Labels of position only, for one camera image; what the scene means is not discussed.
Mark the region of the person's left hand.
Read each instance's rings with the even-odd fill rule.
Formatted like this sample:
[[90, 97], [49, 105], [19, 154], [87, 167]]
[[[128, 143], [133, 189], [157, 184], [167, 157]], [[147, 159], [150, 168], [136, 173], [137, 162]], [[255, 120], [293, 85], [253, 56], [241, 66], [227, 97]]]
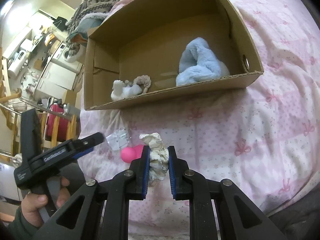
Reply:
[[[67, 187], [70, 182], [67, 178], [61, 177], [61, 186], [56, 204], [60, 208], [69, 198], [70, 192]], [[29, 193], [25, 196], [21, 204], [22, 215], [28, 223], [39, 228], [43, 225], [43, 219], [39, 214], [39, 209], [45, 207], [48, 203], [48, 197], [45, 194]]]

